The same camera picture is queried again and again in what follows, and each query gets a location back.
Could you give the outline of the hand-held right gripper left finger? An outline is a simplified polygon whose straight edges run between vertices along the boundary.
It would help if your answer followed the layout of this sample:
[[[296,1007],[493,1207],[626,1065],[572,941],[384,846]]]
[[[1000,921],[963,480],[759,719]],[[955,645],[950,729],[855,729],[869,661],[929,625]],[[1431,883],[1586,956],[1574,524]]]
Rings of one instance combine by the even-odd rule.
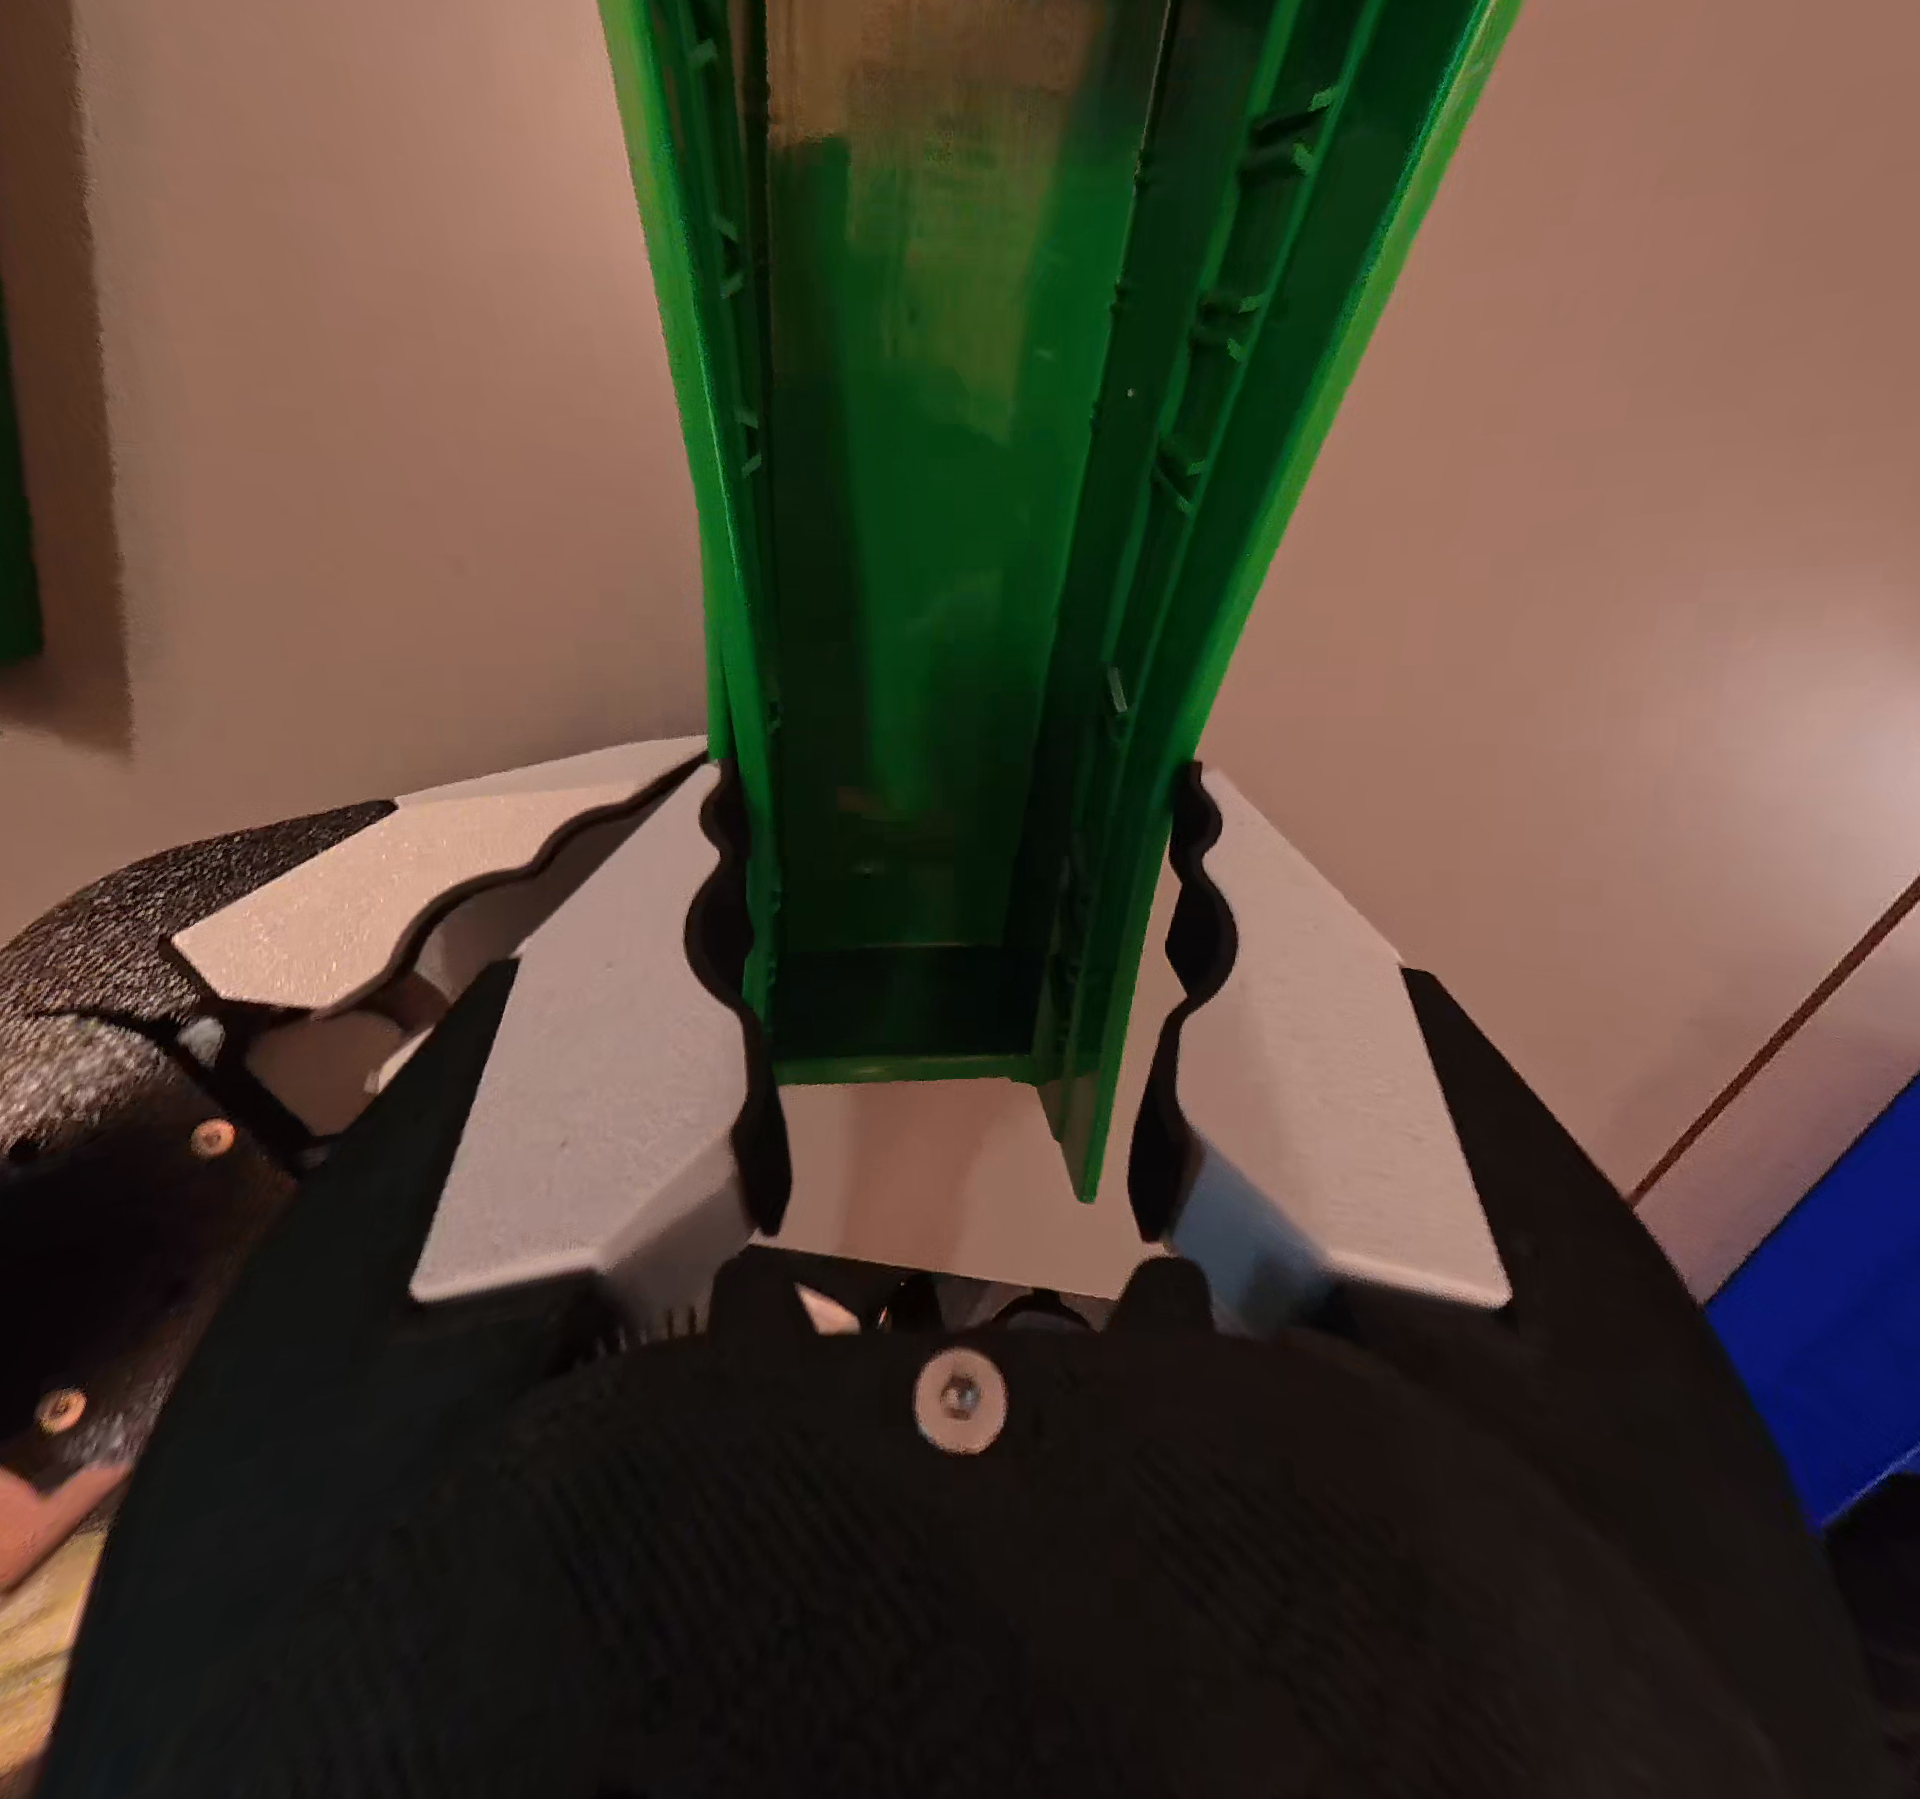
[[[748,862],[736,767],[696,763],[518,947],[420,1304],[590,1278],[617,1306],[702,1306],[728,1259],[779,1237]]]

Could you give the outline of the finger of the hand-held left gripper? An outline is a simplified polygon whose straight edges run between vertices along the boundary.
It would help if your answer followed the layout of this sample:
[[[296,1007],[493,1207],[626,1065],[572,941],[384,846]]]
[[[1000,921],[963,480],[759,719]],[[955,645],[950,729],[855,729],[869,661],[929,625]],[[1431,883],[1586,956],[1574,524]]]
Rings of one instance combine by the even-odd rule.
[[[225,1001],[339,1013],[402,970],[438,914],[549,865],[621,818],[706,742],[634,742],[397,801],[392,812],[167,940]]]

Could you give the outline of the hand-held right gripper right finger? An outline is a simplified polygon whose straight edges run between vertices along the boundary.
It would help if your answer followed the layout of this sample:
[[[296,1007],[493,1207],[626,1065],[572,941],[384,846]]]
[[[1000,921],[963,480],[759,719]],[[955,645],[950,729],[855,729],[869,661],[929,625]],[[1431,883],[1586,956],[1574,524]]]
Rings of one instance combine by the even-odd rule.
[[[1129,1145],[1138,1237],[1238,1331],[1351,1286],[1501,1312],[1491,1233],[1396,947],[1211,767],[1177,779],[1163,1019]]]

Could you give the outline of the green plastic bin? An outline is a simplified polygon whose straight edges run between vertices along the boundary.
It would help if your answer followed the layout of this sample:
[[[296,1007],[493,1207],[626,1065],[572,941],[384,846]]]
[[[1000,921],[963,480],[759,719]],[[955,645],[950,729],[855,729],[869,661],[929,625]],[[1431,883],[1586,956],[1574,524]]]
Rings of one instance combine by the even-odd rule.
[[[1522,0],[595,0],[783,1083],[1088,1204],[1177,778]]]
[[[2,310],[2,669],[39,657],[44,646],[36,571],[34,514],[12,378],[9,310]]]

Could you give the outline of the blue plastic bin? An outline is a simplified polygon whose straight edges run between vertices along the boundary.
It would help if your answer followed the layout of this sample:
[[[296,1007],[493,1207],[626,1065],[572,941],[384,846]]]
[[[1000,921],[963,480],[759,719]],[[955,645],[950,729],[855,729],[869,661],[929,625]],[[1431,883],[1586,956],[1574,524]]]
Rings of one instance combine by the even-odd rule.
[[[1806,1518],[1838,1522],[1919,1449],[1919,1083],[1707,1301]]]

